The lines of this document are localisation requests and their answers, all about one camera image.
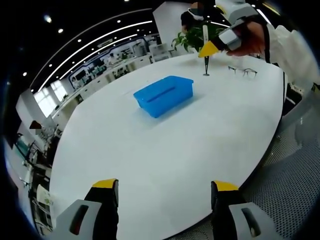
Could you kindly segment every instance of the blue container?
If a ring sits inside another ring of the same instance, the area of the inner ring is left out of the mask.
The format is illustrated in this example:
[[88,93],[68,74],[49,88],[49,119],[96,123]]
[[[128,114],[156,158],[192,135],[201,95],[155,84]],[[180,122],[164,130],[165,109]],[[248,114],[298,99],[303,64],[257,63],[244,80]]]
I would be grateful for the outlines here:
[[167,76],[133,94],[139,106],[152,117],[158,118],[193,96],[193,80]]

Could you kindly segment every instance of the linear led light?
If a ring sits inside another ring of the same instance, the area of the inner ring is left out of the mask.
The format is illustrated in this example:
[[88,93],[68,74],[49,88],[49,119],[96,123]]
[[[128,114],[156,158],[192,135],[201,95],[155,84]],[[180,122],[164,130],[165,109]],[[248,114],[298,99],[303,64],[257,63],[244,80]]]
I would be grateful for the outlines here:
[[266,3],[262,3],[263,6],[265,6],[266,8],[270,9],[272,12],[274,12],[275,14],[279,15],[280,16],[280,13],[275,10],[272,6],[269,6],[268,4]]
[[264,20],[266,20],[266,22],[268,24],[271,25],[271,22],[269,21],[269,19],[266,17],[266,15],[260,9],[257,9],[257,12],[260,13],[260,15],[264,18]]
[[218,23],[218,22],[214,22],[214,21],[212,21],[211,22],[212,24],[216,24],[216,25],[220,25],[220,26],[224,26],[224,27],[230,27],[230,26],[228,26],[228,25],[225,25],[225,24],[222,24],[222,23]]
[[84,45],[83,47],[81,47],[80,49],[78,49],[77,51],[75,51],[73,54],[71,54],[69,57],[67,57],[67,59],[65,59],[48,77],[47,79],[44,81],[44,83],[41,85],[41,87],[39,88],[38,92],[41,91],[41,89],[45,86],[45,84],[49,81],[49,79],[67,62],[69,61],[74,55],[76,55],[77,53],[79,53],[81,50],[85,49],[86,47],[88,47],[90,44],[93,44],[94,42],[110,35],[110,34],[114,34],[118,31],[121,31],[121,30],[124,30],[124,29],[128,29],[128,28],[132,28],[132,27],[135,27],[135,26],[139,26],[139,25],[143,25],[143,24],[150,24],[152,23],[153,21],[143,21],[143,22],[139,22],[139,23],[135,23],[135,24],[132,24],[132,25],[128,25],[128,26],[124,26],[124,27],[121,27],[119,29],[116,29],[116,30],[113,30],[111,32],[108,32],[107,34],[105,35],[102,35],[94,40],[92,40],[91,42],[87,43],[86,45]]
[[78,66],[79,64],[81,64],[82,62],[84,62],[87,58],[89,58],[89,57],[91,57],[92,55],[100,52],[102,49],[105,49],[105,48],[107,48],[107,47],[110,47],[111,45],[116,44],[116,43],[118,43],[118,42],[120,42],[120,41],[122,41],[122,40],[129,39],[129,38],[132,38],[132,37],[136,37],[137,35],[138,35],[138,34],[133,34],[133,35],[131,35],[131,36],[126,36],[126,37],[124,37],[124,38],[121,38],[121,39],[119,39],[119,40],[117,40],[117,41],[114,41],[114,42],[112,42],[112,43],[110,43],[110,44],[108,44],[108,45],[105,45],[105,46],[99,48],[98,50],[94,51],[93,53],[89,54],[89,55],[86,56],[84,59],[82,59],[82,60],[80,60],[78,63],[76,63],[73,67],[71,67],[68,71],[66,71],[59,79],[60,79],[60,80],[63,79],[72,69],[74,69],[76,66]]

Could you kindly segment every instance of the hand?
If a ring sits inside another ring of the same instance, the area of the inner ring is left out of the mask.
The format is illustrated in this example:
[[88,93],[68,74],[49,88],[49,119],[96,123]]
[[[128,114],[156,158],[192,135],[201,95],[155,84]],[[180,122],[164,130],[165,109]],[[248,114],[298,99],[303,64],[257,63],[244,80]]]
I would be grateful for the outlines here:
[[245,56],[248,54],[262,54],[265,53],[265,34],[262,26],[256,22],[247,24],[247,28],[252,33],[250,39],[243,42],[241,47],[236,50],[228,51],[229,56]]

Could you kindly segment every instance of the potted plant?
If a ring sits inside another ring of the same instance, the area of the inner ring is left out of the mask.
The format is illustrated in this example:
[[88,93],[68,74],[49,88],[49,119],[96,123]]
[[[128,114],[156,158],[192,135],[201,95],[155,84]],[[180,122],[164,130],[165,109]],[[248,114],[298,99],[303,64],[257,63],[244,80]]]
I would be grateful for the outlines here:
[[213,39],[220,32],[224,30],[224,28],[217,27],[212,23],[202,23],[198,26],[192,27],[186,34],[179,32],[177,38],[173,39],[171,46],[174,50],[177,50],[177,46],[181,45],[188,52],[188,48],[195,48],[197,52],[204,46],[204,33],[203,33],[203,25],[207,24],[209,39]]

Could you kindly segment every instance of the robotic arm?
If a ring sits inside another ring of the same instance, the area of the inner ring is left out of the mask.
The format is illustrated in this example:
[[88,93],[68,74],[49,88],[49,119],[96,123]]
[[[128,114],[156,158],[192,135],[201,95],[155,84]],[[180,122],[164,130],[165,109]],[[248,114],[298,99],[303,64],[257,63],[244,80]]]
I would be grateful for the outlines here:
[[241,47],[242,42],[251,37],[247,28],[249,22],[258,22],[262,25],[264,32],[268,32],[267,24],[259,21],[259,13],[245,0],[216,0],[216,8],[231,26],[222,31],[217,37],[209,39],[199,53],[199,57],[207,57],[218,51],[233,51]]

